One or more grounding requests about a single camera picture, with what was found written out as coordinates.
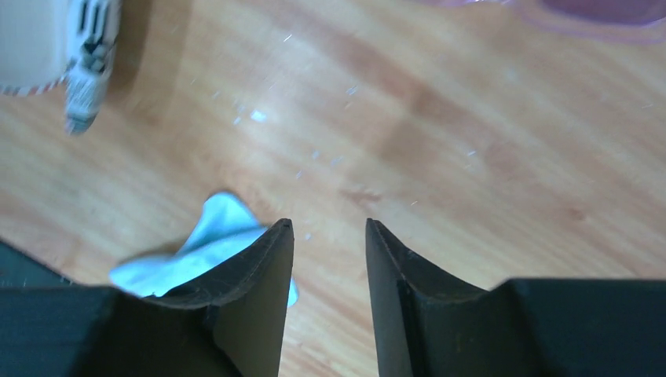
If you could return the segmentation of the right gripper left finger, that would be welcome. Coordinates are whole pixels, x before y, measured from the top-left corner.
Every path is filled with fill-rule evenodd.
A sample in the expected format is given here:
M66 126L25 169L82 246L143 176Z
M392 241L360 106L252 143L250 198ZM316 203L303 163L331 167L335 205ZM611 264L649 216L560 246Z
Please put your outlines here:
M294 233L283 218L161 298L76 284L1 245L4 376L276 376Z

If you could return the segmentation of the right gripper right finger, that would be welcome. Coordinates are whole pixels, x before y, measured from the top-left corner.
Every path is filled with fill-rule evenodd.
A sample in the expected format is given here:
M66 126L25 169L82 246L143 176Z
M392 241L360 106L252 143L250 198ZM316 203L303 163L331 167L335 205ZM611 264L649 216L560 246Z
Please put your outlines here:
M662 280L512 278L483 290L368 219L381 376L662 376Z

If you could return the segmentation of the newspaper print pouch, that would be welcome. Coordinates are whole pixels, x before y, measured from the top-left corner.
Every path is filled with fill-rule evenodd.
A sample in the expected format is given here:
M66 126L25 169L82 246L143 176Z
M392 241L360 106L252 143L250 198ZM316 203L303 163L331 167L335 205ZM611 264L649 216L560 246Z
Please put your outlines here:
M85 133L106 98L121 1L3 1L1 93L27 97L65 85L69 134Z

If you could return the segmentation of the pink transparent sunglasses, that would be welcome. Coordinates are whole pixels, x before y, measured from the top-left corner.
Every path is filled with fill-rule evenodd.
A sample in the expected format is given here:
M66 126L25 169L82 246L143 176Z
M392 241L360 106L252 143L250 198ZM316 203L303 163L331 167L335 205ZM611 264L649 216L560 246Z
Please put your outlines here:
M496 4L548 31L618 42L665 40L665 2L661 0L514 0Z

